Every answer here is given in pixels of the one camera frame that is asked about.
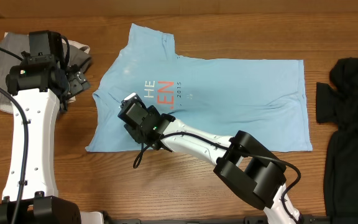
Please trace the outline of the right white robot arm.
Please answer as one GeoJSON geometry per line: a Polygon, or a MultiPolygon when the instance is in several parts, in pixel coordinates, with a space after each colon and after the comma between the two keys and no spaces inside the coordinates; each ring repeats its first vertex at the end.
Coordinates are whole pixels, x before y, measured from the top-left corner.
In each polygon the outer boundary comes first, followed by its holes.
{"type": "Polygon", "coordinates": [[[218,136],[192,128],[169,114],[119,115],[131,137],[148,148],[192,155],[213,165],[213,172],[241,200],[263,211],[269,223],[302,223],[302,214],[291,204],[286,184],[288,167],[249,133],[218,136]]]}

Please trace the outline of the light blue printed t-shirt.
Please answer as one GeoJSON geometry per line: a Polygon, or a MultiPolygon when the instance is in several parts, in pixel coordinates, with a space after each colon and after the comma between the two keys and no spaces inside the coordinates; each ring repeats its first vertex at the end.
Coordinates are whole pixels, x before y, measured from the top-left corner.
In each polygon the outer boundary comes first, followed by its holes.
{"type": "Polygon", "coordinates": [[[93,93],[98,125],[87,151],[139,148],[117,116],[131,93],[202,131],[245,131],[271,151],[312,150],[302,60],[190,58],[175,52],[172,34],[132,25],[93,93]]]}

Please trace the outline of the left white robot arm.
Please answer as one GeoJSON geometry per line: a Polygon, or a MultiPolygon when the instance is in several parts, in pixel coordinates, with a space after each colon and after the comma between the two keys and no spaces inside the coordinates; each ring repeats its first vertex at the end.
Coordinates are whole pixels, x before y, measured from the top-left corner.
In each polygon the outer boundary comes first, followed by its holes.
{"type": "Polygon", "coordinates": [[[54,54],[26,55],[0,93],[12,103],[12,155],[0,203],[0,223],[103,223],[58,196],[54,173],[55,122],[69,91],[66,63],[54,54]]]}

